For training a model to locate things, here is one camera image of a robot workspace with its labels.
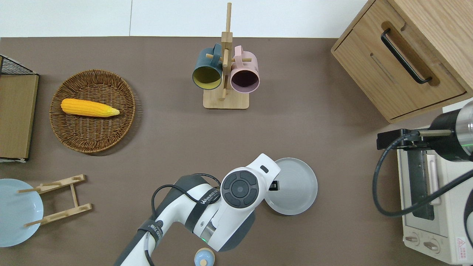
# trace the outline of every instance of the small bottle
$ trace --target small bottle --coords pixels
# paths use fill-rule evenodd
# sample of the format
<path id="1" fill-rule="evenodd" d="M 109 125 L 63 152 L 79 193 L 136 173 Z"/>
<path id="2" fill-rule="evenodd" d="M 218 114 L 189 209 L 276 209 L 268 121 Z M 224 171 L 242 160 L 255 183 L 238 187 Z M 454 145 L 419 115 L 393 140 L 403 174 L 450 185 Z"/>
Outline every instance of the small bottle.
<path id="1" fill-rule="evenodd" d="M 195 253 L 195 266 L 213 266 L 215 263 L 215 254 L 210 248 L 201 248 Z"/>

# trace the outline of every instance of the dark teal mug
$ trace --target dark teal mug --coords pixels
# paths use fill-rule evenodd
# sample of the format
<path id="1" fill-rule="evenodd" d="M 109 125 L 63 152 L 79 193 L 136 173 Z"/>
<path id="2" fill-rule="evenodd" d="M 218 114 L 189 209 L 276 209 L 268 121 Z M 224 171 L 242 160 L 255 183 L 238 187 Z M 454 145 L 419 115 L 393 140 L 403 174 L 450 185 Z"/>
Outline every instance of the dark teal mug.
<path id="1" fill-rule="evenodd" d="M 213 48 L 203 49 L 192 73 L 192 80 L 201 89 L 215 89 L 222 83 L 222 45 L 215 44 Z"/>

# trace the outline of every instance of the oven window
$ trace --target oven window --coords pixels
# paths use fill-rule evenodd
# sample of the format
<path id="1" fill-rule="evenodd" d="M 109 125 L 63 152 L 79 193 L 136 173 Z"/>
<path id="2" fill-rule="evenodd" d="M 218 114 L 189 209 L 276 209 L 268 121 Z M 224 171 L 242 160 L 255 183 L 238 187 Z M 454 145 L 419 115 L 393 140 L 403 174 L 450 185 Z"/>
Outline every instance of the oven window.
<path id="1" fill-rule="evenodd" d="M 407 151 L 409 162 L 409 182 L 411 185 L 411 202 L 416 203 L 428 196 L 427 179 L 429 173 L 424 163 L 425 151 Z M 430 204 L 412 212 L 415 217 L 434 220 L 434 207 Z"/>

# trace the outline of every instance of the oven knob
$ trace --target oven knob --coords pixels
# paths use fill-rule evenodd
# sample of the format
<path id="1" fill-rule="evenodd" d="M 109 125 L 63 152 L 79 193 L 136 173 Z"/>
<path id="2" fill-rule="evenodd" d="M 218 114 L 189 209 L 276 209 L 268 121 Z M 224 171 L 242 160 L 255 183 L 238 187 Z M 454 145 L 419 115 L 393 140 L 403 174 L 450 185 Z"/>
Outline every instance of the oven knob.
<path id="1" fill-rule="evenodd" d="M 440 253 L 439 243 L 435 239 L 431 239 L 429 242 L 424 242 L 424 246 L 432 250 L 434 253 Z"/>
<path id="2" fill-rule="evenodd" d="M 417 236 L 416 233 L 412 233 L 411 236 L 405 237 L 404 239 L 405 239 L 405 241 L 412 242 L 416 246 L 419 245 L 419 237 Z"/>

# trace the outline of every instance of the wicker basket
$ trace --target wicker basket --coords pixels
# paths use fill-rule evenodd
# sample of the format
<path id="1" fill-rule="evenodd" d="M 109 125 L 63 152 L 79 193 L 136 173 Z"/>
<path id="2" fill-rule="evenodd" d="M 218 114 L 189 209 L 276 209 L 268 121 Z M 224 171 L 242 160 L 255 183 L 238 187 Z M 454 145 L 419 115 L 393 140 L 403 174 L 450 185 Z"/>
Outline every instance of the wicker basket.
<path id="1" fill-rule="evenodd" d="M 89 117 L 63 112 L 65 98 L 89 100 L 120 111 L 111 117 Z M 66 147 L 84 153 L 104 151 L 128 132 L 135 116 L 135 98 L 124 79 L 105 70 L 88 70 L 64 81 L 49 109 L 54 134 Z"/>

